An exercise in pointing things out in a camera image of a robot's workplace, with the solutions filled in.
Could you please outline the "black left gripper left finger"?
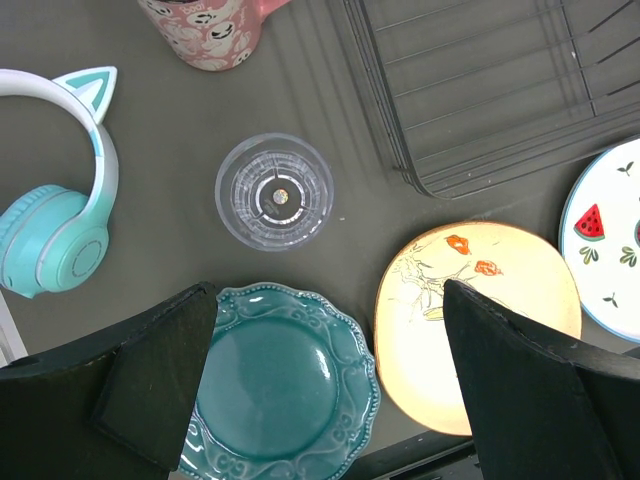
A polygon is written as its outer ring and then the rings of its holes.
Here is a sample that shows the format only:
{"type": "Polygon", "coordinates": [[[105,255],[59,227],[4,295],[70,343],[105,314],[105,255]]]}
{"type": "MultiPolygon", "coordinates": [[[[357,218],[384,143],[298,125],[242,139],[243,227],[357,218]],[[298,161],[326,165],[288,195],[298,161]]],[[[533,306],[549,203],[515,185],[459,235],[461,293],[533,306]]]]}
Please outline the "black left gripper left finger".
{"type": "Polygon", "coordinates": [[[216,315],[216,289],[201,282],[2,367],[2,478],[168,478],[179,465],[216,315]]]}

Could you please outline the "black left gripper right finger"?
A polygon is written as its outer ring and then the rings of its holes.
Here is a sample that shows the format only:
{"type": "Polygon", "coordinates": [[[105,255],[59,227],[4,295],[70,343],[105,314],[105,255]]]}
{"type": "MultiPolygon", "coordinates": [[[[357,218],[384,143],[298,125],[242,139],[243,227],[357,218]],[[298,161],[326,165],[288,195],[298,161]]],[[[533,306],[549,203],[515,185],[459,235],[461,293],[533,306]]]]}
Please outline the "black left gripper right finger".
{"type": "Polygon", "coordinates": [[[455,280],[444,321],[484,478],[638,478],[637,349],[590,345],[455,280]]]}

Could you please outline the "peach bird plate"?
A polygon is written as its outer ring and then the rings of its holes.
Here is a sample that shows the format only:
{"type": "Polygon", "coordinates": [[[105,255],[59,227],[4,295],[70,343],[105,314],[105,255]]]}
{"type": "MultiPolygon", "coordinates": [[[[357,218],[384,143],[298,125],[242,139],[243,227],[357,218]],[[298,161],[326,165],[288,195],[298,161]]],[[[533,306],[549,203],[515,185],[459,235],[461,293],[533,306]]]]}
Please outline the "peach bird plate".
{"type": "Polygon", "coordinates": [[[579,338],[582,311],[558,251],[518,227],[467,221],[427,231],[391,261],[374,312],[376,366],[393,402],[440,433],[468,436],[468,416],[444,324],[444,286],[459,281],[494,302],[579,338]]]}

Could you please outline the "black wire dish rack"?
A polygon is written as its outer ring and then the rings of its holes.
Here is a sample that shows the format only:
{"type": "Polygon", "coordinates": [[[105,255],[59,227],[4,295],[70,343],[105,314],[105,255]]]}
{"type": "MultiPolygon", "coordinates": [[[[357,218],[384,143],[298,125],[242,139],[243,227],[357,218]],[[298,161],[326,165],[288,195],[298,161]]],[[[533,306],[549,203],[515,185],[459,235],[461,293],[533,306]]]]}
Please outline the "black wire dish rack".
{"type": "Polygon", "coordinates": [[[334,1],[376,151],[463,198],[639,136],[635,1],[334,1]]]}

